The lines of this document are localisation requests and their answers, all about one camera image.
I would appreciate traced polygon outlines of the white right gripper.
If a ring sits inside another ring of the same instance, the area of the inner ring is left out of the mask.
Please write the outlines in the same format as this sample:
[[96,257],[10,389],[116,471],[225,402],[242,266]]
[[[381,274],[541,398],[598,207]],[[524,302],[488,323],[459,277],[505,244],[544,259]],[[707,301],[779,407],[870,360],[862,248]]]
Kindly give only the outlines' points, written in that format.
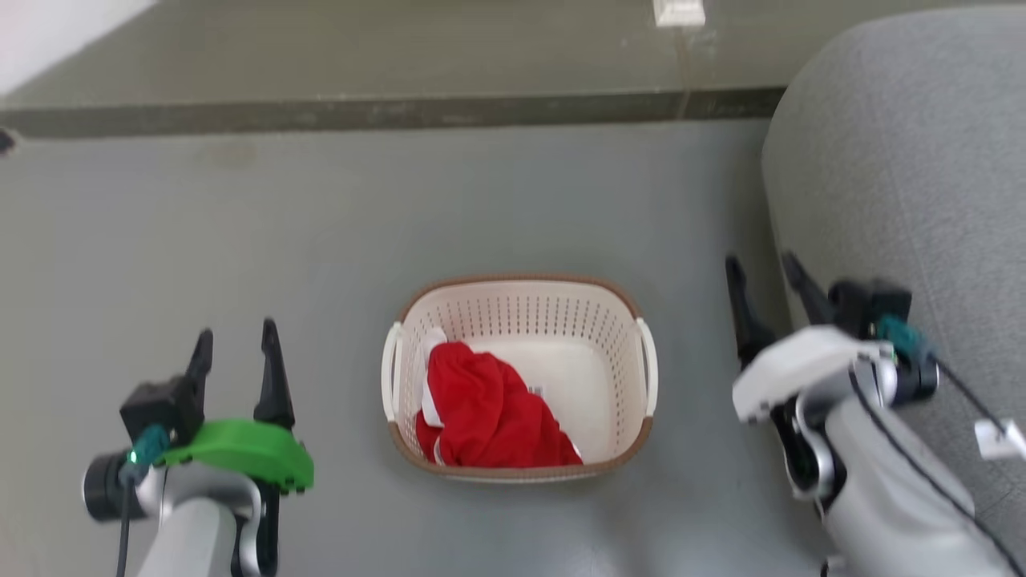
[[772,409],[849,369],[858,359],[893,361],[895,357],[890,342],[861,341],[833,326],[835,309],[828,296],[810,277],[794,252],[782,255],[784,277],[798,296],[811,326],[780,341],[756,314],[740,260],[736,256],[725,258],[734,340],[742,369],[733,383],[733,408],[740,422],[770,419]]

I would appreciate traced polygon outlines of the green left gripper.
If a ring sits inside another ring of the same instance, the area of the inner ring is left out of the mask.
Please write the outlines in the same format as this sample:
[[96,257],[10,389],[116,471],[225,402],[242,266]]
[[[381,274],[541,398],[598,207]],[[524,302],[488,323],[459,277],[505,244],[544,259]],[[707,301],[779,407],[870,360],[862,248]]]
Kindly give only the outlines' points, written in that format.
[[265,363],[261,394],[253,410],[256,421],[224,419],[202,425],[206,380],[212,369],[213,332],[200,332],[180,385],[183,430],[198,432],[191,443],[166,450],[156,460],[158,465],[203,463],[268,483],[286,494],[313,488],[312,456],[292,431],[279,427],[294,426],[295,413],[280,336],[272,318],[263,321],[261,353]]

